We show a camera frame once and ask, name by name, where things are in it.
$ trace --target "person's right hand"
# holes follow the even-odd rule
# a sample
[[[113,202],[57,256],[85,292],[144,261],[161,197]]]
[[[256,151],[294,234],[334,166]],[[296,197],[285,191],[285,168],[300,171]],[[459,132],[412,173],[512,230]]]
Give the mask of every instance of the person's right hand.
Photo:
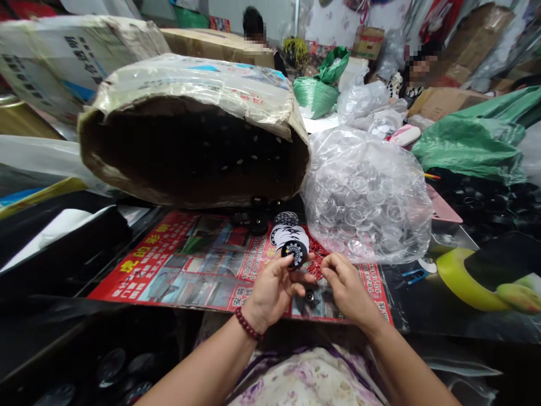
[[[338,309],[366,334],[377,333],[387,322],[362,283],[359,270],[341,254],[325,257],[321,273],[331,285]]]

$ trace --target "person's left hand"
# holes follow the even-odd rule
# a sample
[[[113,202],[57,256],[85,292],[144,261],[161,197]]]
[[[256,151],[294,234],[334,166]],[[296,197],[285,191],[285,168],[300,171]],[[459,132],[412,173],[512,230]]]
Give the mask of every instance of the person's left hand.
[[[307,262],[314,259],[308,254]],[[259,334],[276,323],[287,310],[294,295],[304,297],[306,291],[300,282],[316,283],[316,278],[300,271],[288,270],[293,255],[274,258],[259,272],[252,293],[242,307],[242,315]]]

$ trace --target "green plastic bag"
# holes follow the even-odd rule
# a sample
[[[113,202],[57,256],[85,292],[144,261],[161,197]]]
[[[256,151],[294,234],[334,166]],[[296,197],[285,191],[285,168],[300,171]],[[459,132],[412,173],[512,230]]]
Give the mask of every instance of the green plastic bag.
[[[208,28],[210,20],[207,16],[199,14],[187,8],[172,5],[175,10],[176,20],[181,28]]]
[[[339,91],[334,83],[344,73],[349,62],[349,54],[346,47],[334,48],[319,67],[319,74],[313,78],[302,76],[293,83],[293,93],[297,101],[308,113],[312,112],[310,118],[313,120],[327,114],[336,103]]]
[[[501,182],[523,183],[526,128],[541,120],[541,86],[528,87],[449,114],[430,126],[411,150],[433,167]]]
[[[299,104],[313,113],[312,119],[315,120],[330,111],[340,92],[335,86],[302,76],[293,83],[293,93]]]
[[[336,47],[330,51],[323,63],[319,67],[319,74],[314,76],[314,79],[320,80],[326,85],[332,85],[338,82],[342,73],[344,73],[349,62],[349,50],[346,47]],[[340,58],[340,62],[334,63],[336,58]]]

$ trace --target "scissors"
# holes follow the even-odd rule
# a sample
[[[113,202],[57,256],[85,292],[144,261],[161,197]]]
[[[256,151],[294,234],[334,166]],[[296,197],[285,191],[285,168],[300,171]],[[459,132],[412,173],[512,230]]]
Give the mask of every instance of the scissors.
[[[419,268],[418,270],[415,270],[415,271],[401,273],[401,276],[402,278],[404,278],[404,280],[402,280],[398,285],[396,285],[395,289],[400,289],[404,287],[405,285],[411,286],[414,283],[419,282],[421,279],[426,278],[428,275],[429,275],[429,272],[427,272],[423,268]]]

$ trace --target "red beaded bracelet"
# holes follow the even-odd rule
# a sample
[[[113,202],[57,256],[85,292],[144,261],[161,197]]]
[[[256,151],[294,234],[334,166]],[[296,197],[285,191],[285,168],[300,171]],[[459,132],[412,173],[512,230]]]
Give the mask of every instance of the red beaded bracelet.
[[[241,324],[242,328],[248,333],[248,335],[253,338],[256,341],[263,340],[263,334],[259,334],[257,331],[255,331],[251,325],[248,324],[244,316],[242,315],[241,308],[237,307],[235,309],[235,315],[238,319],[238,322]]]

